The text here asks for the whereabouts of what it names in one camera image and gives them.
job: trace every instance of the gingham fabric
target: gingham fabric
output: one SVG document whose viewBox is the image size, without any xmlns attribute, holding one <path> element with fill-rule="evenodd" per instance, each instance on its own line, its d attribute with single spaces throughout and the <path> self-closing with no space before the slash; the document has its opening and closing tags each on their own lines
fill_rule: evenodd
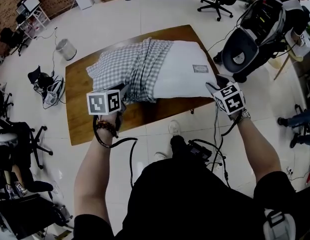
<svg viewBox="0 0 310 240">
<path fill-rule="evenodd" d="M 103 52 L 86 70 L 93 79 L 93 90 L 130 85 L 126 103 L 156 102 L 154 85 L 173 41 L 145 39 L 116 50 Z"/>
</svg>

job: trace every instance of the metal mesh trash bin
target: metal mesh trash bin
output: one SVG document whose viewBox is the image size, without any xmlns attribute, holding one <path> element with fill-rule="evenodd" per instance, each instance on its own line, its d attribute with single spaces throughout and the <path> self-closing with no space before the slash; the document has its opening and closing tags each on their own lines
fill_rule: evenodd
<svg viewBox="0 0 310 240">
<path fill-rule="evenodd" d="M 56 51 L 61 54 L 65 60 L 70 61 L 77 53 L 76 48 L 68 39 L 62 39 L 56 46 Z"/>
</svg>

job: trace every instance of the black shirt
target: black shirt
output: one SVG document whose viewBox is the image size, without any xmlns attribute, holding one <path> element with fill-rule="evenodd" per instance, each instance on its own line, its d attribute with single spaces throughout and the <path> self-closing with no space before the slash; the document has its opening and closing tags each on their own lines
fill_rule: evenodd
<svg viewBox="0 0 310 240">
<path fill-rule="evenodd" d="M 283 32 L 286 33 L 293 28 L 297 35 L 301 35 L 308 25 L 309 17 L 299 9 L 286 11 L 286 20 Z"/>
<path fill-rule="evenodd" d="M 83 214 L 75 218 L 74 239 L 264 239 L 265 208 L 295 218 L 295 203 L 284 172 L 264 176 L 250 198 L 228 188 L 202 164 L 172 158 L 144 169 L 116 236 L 102 218 Z"/>
</svg>

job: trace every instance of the person wearing black clothes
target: person wearing black clothes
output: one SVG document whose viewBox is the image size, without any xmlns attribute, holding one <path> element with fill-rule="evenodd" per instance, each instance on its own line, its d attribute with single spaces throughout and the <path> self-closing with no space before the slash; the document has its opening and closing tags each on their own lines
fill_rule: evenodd
<svg viewBox="0 0 310 240">
<path fill-rule="evenodd" d="M 303 13 L 300 9 L 293 9 L 290 11 L 286 11 L 283 34 L 287 33 L 289 30 L 292 29 L 291 37 L 296 42 L 296 44 L 300 46 L 302 44 L 300 36 L 306 29 L 309 21 L 310 21 L 309 15 Z M 233 78 L 235 79 L 236 82 L 244 83 L 247 80 L 247 76 L 250 73 L 252 73 L 254 70 L 264 65 L 276 52 L 278 52 L 278 45 L 276 43 L 262 45 L 259 48 L 259 52 L 256 58 L 241 72 L 235 73 L 233 75 Z"/>
<path fill-rule="evenodd" d="M 256 178 L 253 198 L 228 188 L 197 160 L 180 136 L 179 124 L 171 121 L 173 156 L 142 171 L 132 188 L 122 230 L 114 236 L 105 198 L 110 149 L 94 137 L 74 184 L 74 239 L 264 239 L 265 209 L 291 214 L 298 236 L 301 202 L 275 149 L 243 115 L 238 114 L 237 126 Z M 101 120 L 115 125 L 116 115 Z M 108 130 L 100 128 L 97 133 L 112 144 Z"/>
</svg>

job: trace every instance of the pillow label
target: pillow label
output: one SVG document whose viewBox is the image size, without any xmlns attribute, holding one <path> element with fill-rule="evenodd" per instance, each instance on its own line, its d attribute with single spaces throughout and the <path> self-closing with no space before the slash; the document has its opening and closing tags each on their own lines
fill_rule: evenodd
<svg viewBox="0 0 310 240">
<path fill-rule="evenodd" d="M 208 73 L 209 68 L 206 65 L 194 65 L 193 64 L 193 69 L 195 73 Z"/>
</svg>

